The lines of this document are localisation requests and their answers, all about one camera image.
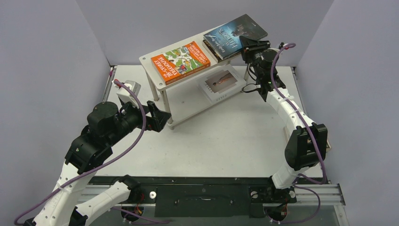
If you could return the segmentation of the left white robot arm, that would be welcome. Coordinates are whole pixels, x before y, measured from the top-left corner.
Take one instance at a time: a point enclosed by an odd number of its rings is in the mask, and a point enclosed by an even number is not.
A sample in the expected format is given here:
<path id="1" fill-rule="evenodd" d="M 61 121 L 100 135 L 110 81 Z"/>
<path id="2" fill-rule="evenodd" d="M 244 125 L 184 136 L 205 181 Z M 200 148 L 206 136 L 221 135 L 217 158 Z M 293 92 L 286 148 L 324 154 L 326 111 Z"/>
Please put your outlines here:
<path id="1" fill-rule="evenodd" d="M 122 176 L 109 189 L 84 203 L 78 203 L 83 190 L 100 167 L 110 163 L 112 147 L 134 129 L 160 132 L 171 117 L 154 102 L 121 108 L 113 102 L 97 104 L 88 115 L 87 126 L 73 140 L 53 192 L 40 202 L 40 213 L 26 226 L 88 226 L 114 205 L 136 202 L 140 184 L 131 176 Z"/>

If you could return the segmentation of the dark blue paperback book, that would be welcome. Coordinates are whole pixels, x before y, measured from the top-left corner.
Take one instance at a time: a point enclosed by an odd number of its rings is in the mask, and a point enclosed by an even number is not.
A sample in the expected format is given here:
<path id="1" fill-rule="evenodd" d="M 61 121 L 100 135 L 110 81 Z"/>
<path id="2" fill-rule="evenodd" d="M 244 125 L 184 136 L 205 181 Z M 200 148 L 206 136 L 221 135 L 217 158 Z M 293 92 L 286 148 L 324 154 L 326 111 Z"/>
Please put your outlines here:
<path id="1" fill-rule="evenodd" d="M 225 23 L 203 35 L 203 40 L 222 58 L 241 51 L 239 36 L 246 36 L 253 40 L 260 40 L 268 33 L 249 15 L 244 14 Z"/>

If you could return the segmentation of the white style magazine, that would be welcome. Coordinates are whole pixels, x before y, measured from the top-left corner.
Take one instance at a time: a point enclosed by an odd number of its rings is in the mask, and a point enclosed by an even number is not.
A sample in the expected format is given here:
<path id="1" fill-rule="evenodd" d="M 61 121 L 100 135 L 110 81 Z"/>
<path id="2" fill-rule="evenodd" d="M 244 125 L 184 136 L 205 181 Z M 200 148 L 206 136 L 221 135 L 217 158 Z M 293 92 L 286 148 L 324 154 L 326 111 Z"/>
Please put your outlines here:
<path id="1" fill-rule="evenodd" d="M 241 92 L 246 81 L 231 65 L 225 65 L 199 78 L 197 84 L 208 101 L 216 104 Z"/>

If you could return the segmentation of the orange 78-storey treehouse book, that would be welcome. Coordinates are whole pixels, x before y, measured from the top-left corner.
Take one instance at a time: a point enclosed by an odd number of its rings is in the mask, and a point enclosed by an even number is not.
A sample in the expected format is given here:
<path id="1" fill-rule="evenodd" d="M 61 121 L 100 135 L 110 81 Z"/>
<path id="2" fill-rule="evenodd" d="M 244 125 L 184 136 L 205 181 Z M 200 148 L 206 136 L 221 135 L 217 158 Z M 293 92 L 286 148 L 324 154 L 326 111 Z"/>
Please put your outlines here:
<path id="1" fill-rule="evenodd" d="M 210 67 L 211 62 L 194 41 L 151 58 L 166 85 Z"/>

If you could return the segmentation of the yellow red paperback book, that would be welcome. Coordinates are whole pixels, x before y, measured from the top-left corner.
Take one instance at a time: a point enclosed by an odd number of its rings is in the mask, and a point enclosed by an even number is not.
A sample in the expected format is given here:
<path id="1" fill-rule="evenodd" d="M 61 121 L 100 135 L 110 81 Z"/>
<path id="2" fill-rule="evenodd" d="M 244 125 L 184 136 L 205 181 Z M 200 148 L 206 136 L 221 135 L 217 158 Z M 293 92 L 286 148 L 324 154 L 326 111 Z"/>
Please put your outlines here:
<path id="1" fill-rule="evenodd" d="M 326 142 L 326 152 L 328 153 L 330 150 L 331 150 L 331 144 L 330 144 L 330 142 L 329 142 L 329 139 L 327 139 L 327 142 Z"/>

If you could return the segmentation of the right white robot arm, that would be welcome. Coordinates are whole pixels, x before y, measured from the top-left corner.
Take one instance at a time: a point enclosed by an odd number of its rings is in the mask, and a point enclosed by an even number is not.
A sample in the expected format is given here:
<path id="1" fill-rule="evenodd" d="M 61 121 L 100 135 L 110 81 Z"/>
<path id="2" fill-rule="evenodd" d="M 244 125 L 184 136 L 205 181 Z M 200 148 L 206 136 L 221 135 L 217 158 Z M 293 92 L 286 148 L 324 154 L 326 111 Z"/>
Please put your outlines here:
<path id="1" fill-rule="evenodd" d="M 328 130 L 324 124 L 317 124 L 309 118 L 290 95 L 280 79 L 276 63 L 284 50 L 295 47 L 294 43 L 281 43 L 271 48 L 268 41 L 253 40 L 240 36 L 241 56 L 248 67 L 253 68 L 256 91 L 285 123 L 289 135 L 284 150 L 285 161 L 272 175 L 273 184 L 266 187 L 266 197 L 277 201 L 284 195 L 284 189 L 291 187 L 300 177 L 308 179 L 305 171 L 317 165 L 322 170 L 321 181 L 309 179 L 315 184 L 327 180 L 324 160 L 327 153 Z"/>

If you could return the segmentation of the black blue treehouse book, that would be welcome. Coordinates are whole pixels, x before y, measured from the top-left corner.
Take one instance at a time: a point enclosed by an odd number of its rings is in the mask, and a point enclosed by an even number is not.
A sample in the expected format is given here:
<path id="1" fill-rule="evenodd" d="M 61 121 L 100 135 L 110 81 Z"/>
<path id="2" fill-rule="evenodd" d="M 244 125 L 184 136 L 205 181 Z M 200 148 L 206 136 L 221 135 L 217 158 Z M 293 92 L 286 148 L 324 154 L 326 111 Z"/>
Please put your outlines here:
<path id="1" fill-rule="evenodd" d="M 227 56 L 225 58 L 222 58 L 218 55 L 218 53 L 211 47 L 209 43 L 207 43 L 205 40 L 202 41 L 202 46 L 208 51 L 208 53 L 212 56 L 212 58 L 217 61 L 218 63 L 223 62 L 223 61 L 229 61 L 236 56 L 240 55 L 240 52 L 236 52 L 230 56 Z"/>

